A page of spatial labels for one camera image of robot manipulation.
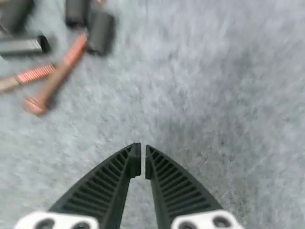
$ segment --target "carpet floor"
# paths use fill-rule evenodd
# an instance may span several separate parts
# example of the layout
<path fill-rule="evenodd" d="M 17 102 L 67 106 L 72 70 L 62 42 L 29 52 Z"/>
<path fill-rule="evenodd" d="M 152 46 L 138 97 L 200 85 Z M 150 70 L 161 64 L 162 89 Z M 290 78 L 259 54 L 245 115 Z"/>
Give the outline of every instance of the carpet floor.
<path fill-rule="evenodd" d="M 247 229 L 305 223 L 303 0 L 108 0 L 110 55 L 84 55 L 46 116 L 22 108 L 43 82 L 0 96 L 0 228 L 48 209 L 133 142 L 186 168 Z M 41 0 L 28 31 L 51 55 L 0 58 L 1 77 L 57 61 L 80 31 Z M 150 182 L 131 181 L 122 229 L 157 228 Z"/>

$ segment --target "copper screw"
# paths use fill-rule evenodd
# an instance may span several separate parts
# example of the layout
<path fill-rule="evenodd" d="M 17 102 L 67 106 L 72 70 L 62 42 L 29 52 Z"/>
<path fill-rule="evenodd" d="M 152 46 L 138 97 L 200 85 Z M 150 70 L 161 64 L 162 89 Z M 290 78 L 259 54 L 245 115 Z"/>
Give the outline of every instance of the copper screw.
<path fill-rule="evenodd" d="M 0 80 L 0 93 L 13 89 L 14 87 L 42 79 L 55 71 L 54 64 L 37 67 L 15 76 Z"/>
<path fill-rule="evenodd" d="M 42 90 L 34 97 L 26 97 L 24 99 L 24 109 L 34 115 L 43 115 L 46 113 L 49 99 L 61 85 L 63 79 L 68 75 L 77 60 L 82 56 L 86 42 L 86 34 L 82 33 L 71 46 L 62 62 L 57 65 L 55 72 L 46 80 Z"/>

